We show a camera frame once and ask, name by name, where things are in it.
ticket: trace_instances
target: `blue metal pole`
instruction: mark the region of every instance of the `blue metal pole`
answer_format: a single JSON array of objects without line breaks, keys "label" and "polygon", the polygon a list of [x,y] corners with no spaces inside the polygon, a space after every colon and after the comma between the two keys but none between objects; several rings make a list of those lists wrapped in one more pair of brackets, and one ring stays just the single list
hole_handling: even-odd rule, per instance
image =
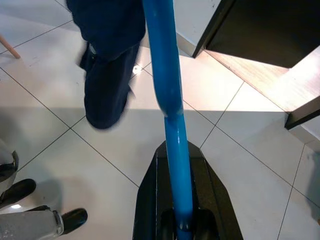
[{"label": "blue metal pole", "polygon": [[192,184],[173,1],[142,1],[148,26],[154,89],[164,114],[177,237],[179,240],[191,240]]}]

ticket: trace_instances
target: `person's leg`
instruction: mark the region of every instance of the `person's leg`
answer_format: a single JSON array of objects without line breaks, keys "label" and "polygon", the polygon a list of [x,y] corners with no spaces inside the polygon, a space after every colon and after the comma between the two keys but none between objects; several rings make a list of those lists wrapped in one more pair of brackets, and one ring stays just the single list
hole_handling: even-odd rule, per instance
[{"label": "person's leg", "polygon": [[97,129],[110,128],[126,106],[132,69],[145,34],[142,2],[66,2],[83,38],[90,43],[80,63],[86,71],[86,118]]},{"label": "person's leg", "polygon": [[108,61],[87,49],[82,67],[86,70],[84,106],[88,122],[97,129],[112,127],[123,113],[130,91],[129,81],[139,44],[117,59]]}]

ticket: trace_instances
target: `white wall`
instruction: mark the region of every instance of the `white wall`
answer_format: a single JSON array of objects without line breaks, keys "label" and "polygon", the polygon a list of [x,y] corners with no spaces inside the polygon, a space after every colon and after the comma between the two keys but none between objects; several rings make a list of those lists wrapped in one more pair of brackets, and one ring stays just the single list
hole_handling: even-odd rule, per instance
[{"label": "white wall", "polygon": [[176,32],[196,46],[221,0],[173,0]]},{"label": "white wall", "polygon": [[303,128],[320,140],[320,116],[317,116],[304,124]]}]

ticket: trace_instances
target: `tile grout line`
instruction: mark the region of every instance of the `tile grout line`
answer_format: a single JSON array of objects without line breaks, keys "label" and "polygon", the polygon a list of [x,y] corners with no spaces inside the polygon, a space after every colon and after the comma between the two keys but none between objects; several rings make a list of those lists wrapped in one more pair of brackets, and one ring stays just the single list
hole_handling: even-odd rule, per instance
[{"label": "tile grout line", "polygon": [[82,119],[84,119],[85,116],[81,117],[80,120],[78,120],[75,124],[73,124],[71,127],[69,127],[66,131],[64,131],[60,136],[58,136],[53,142],[51,142],[48,146],[46,146],[43,150],[41,150],[37,155],[35,155],[30,161],[28,161],[23,167],[21,167],[17,172],[19,172],[21,169],[23,169],[26,165],[31,163],[32,160],[34,160],[36,157],[38,157],[44,150],[46,150],[48,147],[50,147],[55,141],[57,141],[59,138],[61,138],[65,133],[67,133],[71,128],[73,128],[77,123],[79,123]]},{"label": "tile grout line", "polygon": [[68,9],[68,8],[66,8],[65,6],[63,6],[60,2],[58,2],[57,0],[54,0],[57,4],[59,4],[61,7],[63,7],[65,10],[67,10],[69,13],[71,13],[70,12],[70,10]]},{"label": "tile grout line", "polygon": [[[144,68],[142,68],[142,70],[144,70],[145,72],[147,72],[150,76],[152,76],[153,77],[153,75],[150,73],[150,72],[148,72],[147,70],[145,70],[145,68],[147,67],[147,66],[149,66],[150,64],[151,64],[152,62],[150,62],[149,64],[147,64]],[[212,121],[210,121],[206,116],[204,116],[201,112],[199,112],[197,109],[195,109],[193,106],[191,106],[191,104],[190,103],[188,103],[186,100],[184,100],[184,99],[182,99],[186,104],[188,104],[195,112],[197,112],[198,114],[200,114],[202,117],[204,117],[207,121],[209,121],[211,124],[213,124],[213,125],[215,125]]]},{"label": "tile grout line", "polygon": [[68,128],[66,131],[64,131],[60,136],[58,136],[53,142],[51,142],[48,146],[46,146],[44,149],[42,149],[37,155],[35,155],[31,160],[29,160],[24,166],[22,166],[20,169],[18,169],[17,173],[22,170],[25,166],[27,166],[29,163],[31,163],[36,157],[38,157],[40,154],[42,154],[45,150],[47,150],[52,144],[54,144],[58,139],[60,139],[66,132],[68,132],[70,128]]},{"label": "tile grout line", "polygon": [[117,168],[112,162],[110,162],[105,156],[103,156],[97,149],[95,149],[89,142],[87,142],[82,136],[80,136],[74,129],[70,128],[79,138],[81,138],[86,144],[88,144],[97,154],[99,154],[103,159],[105,159],[109,164],[111,164],[115,169],[117,169],[123,176],[125,176],[131,183],[133,183],[137,188],[139,186],[131,180],[127,175],[125,175],[119,168]]},{"label": "tile grout line", "polygon": [[204,50],[208,55],[210,55],[210,57],[212,57],[214,60],[216,60],[218,63],[220,63],[222,66],[224,66],[226,69],[228,69],[230,72],[232,72],[234,75],[236,75],[238,78],[240,78],[242,81],[244,81],[245,83],[247,83],[250,87],[252,87],[254,90],[256,90],[258,93],[260,93],[261,95],[263,95],[266,99],[268,99],[270,102],[272,102],[274,105],[276,105],[278,108],[280,108],[282,111],[284,111],[285,113],[288,113],[286,110],[284,110],[282,107],[278,106],[276,103],[274,103],[270,98],[268,98],[267,96],[265,96],[262,92],[260,92],[259,90],[257,90],[254,86],[252,86],[249,82],[247,82],[246,80],[244,80],[241,76],[239,76],[238,74],[236,74],[234,71],[231,70],[231,68],[229,68],[224,62],[216,59],[215,57],[211,56],[210,53],[208,53],[208,51],[205,49]]},{"label": "tile grout line", "polygon": [[215,125],[218,125],[220,119],[223,117],[223,115],[225,114],[225,112],[227,111],[228,107],[230,106],[230,104],[233,102],[233,100],[235,99],[236,95],[238,94],[238,92],[240,91],[240,89],[242,88],[242,86],[245,84],[245,81],[242,80],[242,84],[240,85],[239,89],[235,92],[233,98],[231,99],[231,101],[229,102],[229,104],[226,106],[225,110],[223,111],[223,113],[221,114],[221,116],[219,117],[218,121],[216,121]]},{"label": "tile grout line", "polygon": [[232,103],[232,101],[234,100],[234,98],[236,97],[236,95],[238,94],[238,92],[240,91],[241,87],[243,86],[243,84],[245,83],[245,81],[242,81],[240,87],[238,88],[238,90],[235,92],[234,96],[232,97],[231,101],[228,103],[228,105],[226,106],[226,108],[224,109],[223,113],[221,114],[221,116],[218,118],[218,121],[216,121],[216,124],[214,124],[213,122],[211,122],[214,126],[211,129],[211,131],[209,132],[208,136],[205,138],[205,140],[203,141],[203,143],[200,146],[200,149],[202,148],[202,146],[205,144],[205,142],[207,141],[207,139],[209,138],[210,134],[212,133],[212,131],[215,129],[215,127],[218,127],[218,122],[220,121],[220,119],[222,118],[222,116],[225,114],[225,112],[227,111],[228,107],[230,106],[230,104]]},{"label": "tile grout line", "polygon": [[263,161],[261,161],[259,158],[257,158],[255,155],[253,155],[249,150],[247,150],[244,146],[242,146],[240,143],[238,143],[236,140],[234,140],[230,135],[228,135],[225,131],[223,131],[220,127],[216,125],[216,128],[218,128],[221,132],[223,132],[225,135],[227,135],[230,139],[232,139],[236,144],[238,144],[242,149],[244,149],[246,152],[248,152],[252,157],[257,159],[260,163],[262,163],[264,166],[266,166],[271,172],[273,172],[275,175],[277,175],[279,178],[281,178],[283,181],[285,181],[289,186],[292,187],[292,184],[289,183],[287,180],[285,180],[282,176],[280,176],[278,173],[276,173],[274,170],[272,170],[269,166],[267,166]]},{"label": "tile grout line", "polygon": [[306,144],[303,145],[303,148],[302,148],[302,151],[301,151],[300,160],[299,160],[298,166],[297,166],[296,171],[295,171],[295,175],[294,175],[293,183],[292,183],[292,186],[291,186],[291,191],[290,191],[290,194],[289,194],[288,202],[286,203],[286,206],[285,206],[285,210],[284,210],[283,218],[282,218],[282,221],[281,221],[278,237],[276,238],[276,240],[278,240],[279,237],[280,237],[282,225],[283,225],[284,220],[285,220],[285,216],[286,216],[287,208],[288,208],[288,205],[289,205],[292,189],[294,188],[295,180],[296,180],[296,177],[297,177],[297,173],[298,173],[299,165],[300,165],[300,162],[301,162],[301,159],[302,159],[302,155],[304,154],[305,146],[306,146]]},{"label": "tile grout line", "polygon": [[[51,32],[51,31],[53,31],[53,30],[55,30],[55,29],[57,29],[57,28],[60,28],[60,27],[62,27],[63,25],[68,24],[68,23],[70,23],[70,22],[72,22],[72,21],[73,21],[73,20],[67,21],[67,22],[65,22],[65,23],[63,23],[63,24],[61,24],[61,25],[59,25],[59,26],[56,26],[56,27],[54,27],[54,28],[52,28],[52,29],[50,29],[50,30],[48,30],[48,31],[46,31],[46,32],[41,33],[41,34],[38,35],[38,36],[34,36],[33,38],[30,38],[30,39],[27,40],[27,41],[24,41],[24,42],[22,42],[22,43],[19,43],[19,44],[16,45],[16,46],[13,46],[13,48],[19,47],[19,46],[22,45],[22,44],[26,44],[27,42],[30,42],[31,40],[36,39],[36,38],[38,38],[38,37],[40,37],[40,36],[42,36],[42,35],[44,35],[44,34],[47,34],[47,33]],[[3,51],[3,52],[0,52],[0,54],[6,53],[6,52],[8,52],[8,50]]]},{"label": "tile grout line", "polygon": [[314,201],[312,201],[310,198],[308,198],[306,195],[304,195],[302,192],[300,192],[298,189],[296,189],[294,186],[293,186],[294,190],[296,190],[298,193],[300,193],[302,196],[304,196],[306,199],[308,199],[311,203],[313,203],[317,208],[320,209],[320,205],[318,205],[317,203],[315,203]]},{"label": "tile grout line", "polygon": [[43,105],[47,110],[49,110],[54,116],[56,116],[64,125],[68,128],[68,124],[66,124],[60,117],[58,117],[53,111],[51,111],[45,104],[43,104],[37,97],[35,97],[30,91],[28,91],[22,84],[20,84],[16,79],[14,79],[8,72],[6,72],[2,67],[0,67],[2,71],[4,71],[10,78],[12,78],[20,87],[26,90],[35,100],[37,100],[41,105]]},{"label": "tile grout line", "polygon": [[140,68],[141,68],[141,70],[144,70],[148,65],[150,65],[151,64],[151,61],[149,62],[149,63],[147,63],[147,65],[145,65],[144,67],[142,67],[142,66],[140,66],[137,62],[135,62],[134,63],[135,64],[135,66],[136,65],[138,65]]},{"label": "tile grout line", "polygon": [[183,99],[183,101],[188,104],[195,112],[200,114],[202,117],[204,117],[208,122],[210,122],[212,125],[215,125],[212,121],[210,121],[205,115],[203,115],[201,112],[199,112],[197,109],[195,109],[193,106],[191,106],[186,100]]},{"label": "tile grout line", "polygon": [[208,136],[206,136],[206,138],[204,139],[203,143],[200,145],[199,149],[202,148],[202,146],[205,144],[205,142],[207,141],[207,139],[209,138],[210,134],[213,132],[213,130],[215,129],[216,125],[213,125],[213,128],[211,129],[211,131],[209,132]]}]

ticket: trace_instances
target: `light wood panel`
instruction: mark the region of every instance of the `light wood panel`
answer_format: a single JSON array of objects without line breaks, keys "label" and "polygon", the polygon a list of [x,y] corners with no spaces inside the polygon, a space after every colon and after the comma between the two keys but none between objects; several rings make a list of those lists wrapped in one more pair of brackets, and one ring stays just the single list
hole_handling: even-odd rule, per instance
[{"label": "light wood panel", "polygon": [[320,46],[291,69],[207,52],[287,112],[320,96]]}]

